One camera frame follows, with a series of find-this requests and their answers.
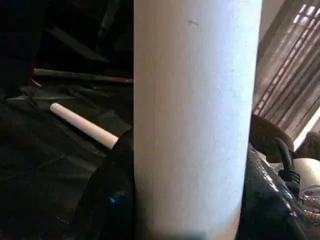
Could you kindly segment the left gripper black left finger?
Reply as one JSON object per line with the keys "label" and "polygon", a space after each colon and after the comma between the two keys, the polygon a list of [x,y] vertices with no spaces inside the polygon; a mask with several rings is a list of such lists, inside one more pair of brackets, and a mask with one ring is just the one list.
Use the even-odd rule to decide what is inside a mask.
{"label": "left gripper black left finger", "polygon": [[134,131],[130,129],[90,177],[74,212],[74,238],[132,240],[134,230]]}

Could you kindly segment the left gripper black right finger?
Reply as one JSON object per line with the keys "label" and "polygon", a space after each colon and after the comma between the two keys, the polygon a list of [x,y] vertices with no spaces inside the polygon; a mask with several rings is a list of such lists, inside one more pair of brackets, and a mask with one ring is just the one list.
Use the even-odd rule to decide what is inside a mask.
{"label": "left gripper black right finger", "polygon": [[281,178],[248,146],[238,240],[311,240],[313,225]]}

